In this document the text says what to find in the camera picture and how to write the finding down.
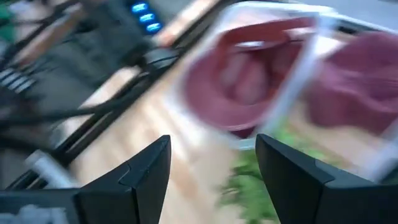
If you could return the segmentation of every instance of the plastic container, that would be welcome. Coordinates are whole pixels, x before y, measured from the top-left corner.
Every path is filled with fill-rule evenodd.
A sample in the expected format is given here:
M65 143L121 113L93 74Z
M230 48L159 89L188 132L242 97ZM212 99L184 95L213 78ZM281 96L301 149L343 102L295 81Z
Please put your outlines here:
M334 29L336 12L329 7L306 6L301 4L281 4L272 2L241 2L233 4L222 12L201 44L193 50L195 53L190 54L194 59L191 63L188 63L188 65L193 65L203 54L214 47L214 44L217 43L222 33L226 30L296 17L314 18L315 25L312 30L313 35L307 40L307 43L300 51L297 60L290 70L289 78L283 81L273 99L270 100L267 109L260 117L261 120L256 121L258 125L254 126L255 129L248 138L239 138L236 134L231 133L230 130L217 127L208 121L204 121L190 110L190 105L187 104L187 99L184 97L183 91L184 84L188 77L187 73L190 69L189 66L186 68L185 74L176 84L177 87L173 92L173 101L178 99L185 103L188 111L194 118L204 121L206 125L218 130L220 136L225 138L230 143L231 147L236 149L252 149L254 147L255 135L257 133L271 133L279 126L282 118L295 101L295 97L312 77L312 70L318 54L316 46L320 44L322 38L328 36L331 33L330 31Z

